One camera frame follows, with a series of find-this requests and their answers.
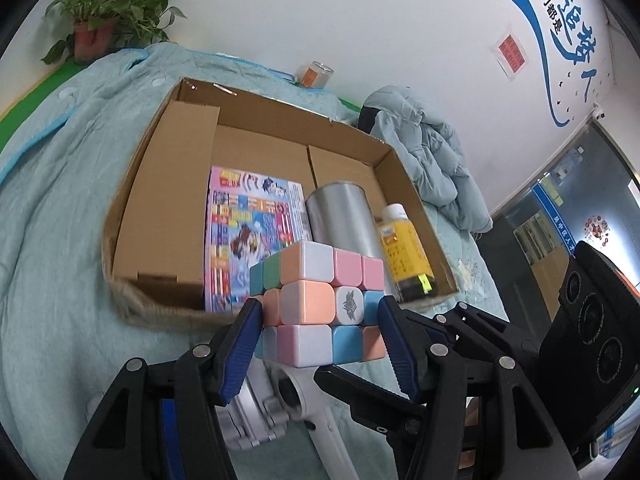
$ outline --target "white bottle cap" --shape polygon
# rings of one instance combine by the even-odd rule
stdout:
[[[404,211],[402,204],[389,204],[382,210],[382,221],[393,222],[394,220],[408,220],[409,217]]]

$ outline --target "teal bedspread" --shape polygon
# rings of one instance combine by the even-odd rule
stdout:
[[[0,422],[41,480],[60,480],[86,426],[87,403],[132,356],[179,357],[209,334],[127,325],[100,267],[102,221],[138,141],[182,76],[267,95],[334,120],[349,112],[329,92],[307,91],[264,67],[173,44],[125,50],[93,63],[53,92],[0,153]],[[470,235],[426,207],[461,289],[457,298],[506,317]],[[347,368],[398,391],[388,360]],[[351,422],[340,430],[361,478],[393,478],[381,435]],[[232,460],[240,479],[325,478],[306,430]]]

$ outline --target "yellow-green sticker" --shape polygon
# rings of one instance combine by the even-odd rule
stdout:
[[[420,280],[420,283],[422,283],[422,290],[424,291],[424,293],[426,294],[427,292],[429,292],[431,290],[431,283],[429,282],[427,275],[418,274],[418,279]]]

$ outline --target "security camera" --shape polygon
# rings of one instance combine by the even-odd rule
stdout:
[[[593,119],[595,121],[597,121],[598,119],[603,119],[604,118],[604,110],[603,110],[602,106],[600,106],[598,103],[594,103],[593,104],[593,110],[591,111],[591,117],[593,117]]]

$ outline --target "yellow bottle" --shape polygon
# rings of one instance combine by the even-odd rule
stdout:
[[[404,207],[401,204],[386,206],[382,210],[382,221],[380,238],[402,301],[435,296],[438,287],[431,264]]]

